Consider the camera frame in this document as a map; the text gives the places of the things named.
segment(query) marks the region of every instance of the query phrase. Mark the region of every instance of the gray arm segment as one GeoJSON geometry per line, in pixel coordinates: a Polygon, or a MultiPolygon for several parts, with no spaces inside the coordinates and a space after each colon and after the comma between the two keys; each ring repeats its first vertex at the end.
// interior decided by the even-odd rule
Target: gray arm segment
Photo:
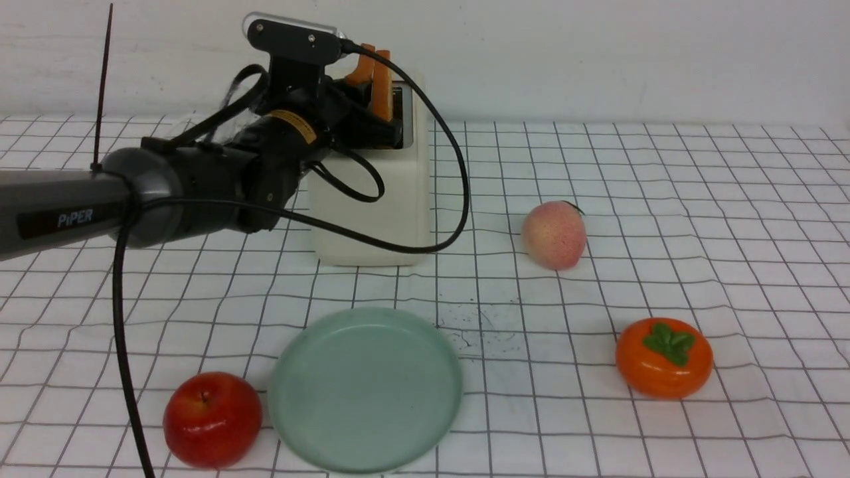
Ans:
{"type": "Polygon", "coordinates": [[[130,190],[110,174],[0,171],[0,260],[114,232],[130,190]]]}

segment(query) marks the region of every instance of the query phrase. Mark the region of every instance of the table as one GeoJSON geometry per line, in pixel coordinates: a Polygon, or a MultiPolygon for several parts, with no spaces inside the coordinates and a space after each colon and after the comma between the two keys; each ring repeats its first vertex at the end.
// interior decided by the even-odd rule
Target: table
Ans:
{"type": "MultiPolygon", "coordinates": [[[[164,134],[177,116],[107,117],[103,150],[164,134]]],[[[9,116],[0,168],[87,168],[92,117],[9,116]]],[[[224,370],[265,396],[275,358],[306,325],[377,305],[434,321],[466,373],[453,430],[413,476],[839,476],[850,469],[850,133],[789,126],[452,122],[472,215],[419,265],[320,264],[282,220],[131,251],[127,341],[162,476],[187,469],[162,410],[188,377],[224,370]],[[566,199],[588,244],[554,273],[523,252],[524,215],[566,199]],[[645,316],[700,328],[715,351],[683,401],[629,390],[616,334],[645,316]]],[[[455,227],[460,181],[431,139],[434,226],[455,227]]],[[[305,210],[308,192],[292,207],[305,210]]],[[[4,478],[139,476],[111,345],[113,242],[0,263],[4,478]]],[[[218,476],[319,476],[266,423],[218,476]]]]}

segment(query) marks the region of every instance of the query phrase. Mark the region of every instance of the robotic arm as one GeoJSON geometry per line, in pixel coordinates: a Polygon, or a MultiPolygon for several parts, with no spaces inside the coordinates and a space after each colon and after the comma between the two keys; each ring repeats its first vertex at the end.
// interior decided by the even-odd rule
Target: robotic arm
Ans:
{"type": "Polygon", "coordinates": [[[109,19],[90,171],[0,171],[0,260],[96,236],[116,240],[112,312],[118,372],[144,476],[154,478],[124,338],[122,266],[127,247],[146,248],[218,230],[250,234],[273,229],[286,217],[397,253],[433,253],[450,246],[465,227],[469,180],[460,146],[445,121],[388,55],[351,42],[334,27],[263,14],[249,14],[243,30],[254,48],[269,54],[268,71],[246,66],[234,78],[222,109],[177,137],[143,138],[138,147],[113,151],[98,162],[112,6],[109,19]],[[343,79],[327,76],[325,67],[346,54],[360,55],[357,70],[343,79]],[[381,68],[380,77],[364,79],[364,71],[381,68]],[[404,144],[389,71],[430,110],[460,169],[461,220],[445,241],[429,247],[381,241],[283,209],[310,171],[358,201],[381,198],[380,174],[354,150],[404,144]],[[230,103],[236,86],[255,75],[256,84],[230,103]],[[245,110],[259,118],[233,138],[213,142],[216,128],[245,110]],[[377,194],[354,191],[324,168],[321,162],[332,151],[365,168],[377,194]]]}

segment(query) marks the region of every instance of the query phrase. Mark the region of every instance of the yellow label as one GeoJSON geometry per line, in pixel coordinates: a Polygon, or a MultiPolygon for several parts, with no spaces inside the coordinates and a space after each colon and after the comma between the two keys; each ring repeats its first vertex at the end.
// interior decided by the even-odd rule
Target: yellow label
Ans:
{"type": "Polygon", "coordinates": [[[291,124],[304,137],[304,140],[307,141],[308,145],[313,141],[316,141],[316,132],[313,130],[313,127],[310,126],[310,123],[292,111],[274,110],[269,113],[269,116],[282,119],[283,121],[291,124]]]}

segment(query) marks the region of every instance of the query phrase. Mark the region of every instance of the light green plate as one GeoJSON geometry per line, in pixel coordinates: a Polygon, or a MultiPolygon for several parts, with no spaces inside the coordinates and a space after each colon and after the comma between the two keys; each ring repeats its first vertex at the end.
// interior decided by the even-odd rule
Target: light green plate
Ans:
{"type": "Polygon", "coordinates": [[[283,443],[313,466],[384,473],[448,433],[462,383],[451,344],[430,323],[401,310],[345,310],[286,347],[269,382],[269,414],[283,443]]]}

